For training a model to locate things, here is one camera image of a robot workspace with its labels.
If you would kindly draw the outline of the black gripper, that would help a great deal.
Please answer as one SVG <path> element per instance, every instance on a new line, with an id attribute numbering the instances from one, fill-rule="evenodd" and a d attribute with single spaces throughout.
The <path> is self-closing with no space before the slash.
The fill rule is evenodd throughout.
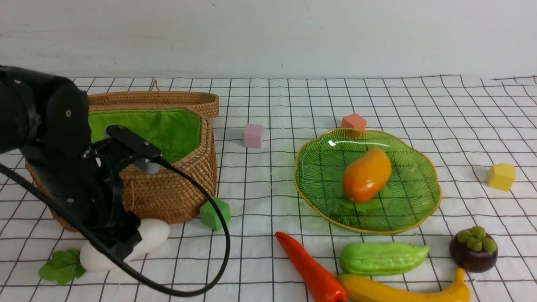
<path id="1" fill-rule="evenodd" d="M 115 139 L 38 139 L 25 145 L 26 162 L 54 203 L 125 260 L 142 241 L 140 218 L 126 212 L 119 172 L 126 147 Z"/>

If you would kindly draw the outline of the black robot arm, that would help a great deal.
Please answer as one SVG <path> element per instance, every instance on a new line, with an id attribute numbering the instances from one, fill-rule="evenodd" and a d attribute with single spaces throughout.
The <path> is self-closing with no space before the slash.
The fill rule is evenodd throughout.
<path id="1" fill-rule="evenodd" d="M 120 140 L 91 139 L 88 94 L 66 77 L 1 67 L 1 151 L 19 149 L 52 214 L 124 260 L 141 220 L 123 206 L 121 170 L 140 158 Z"/>

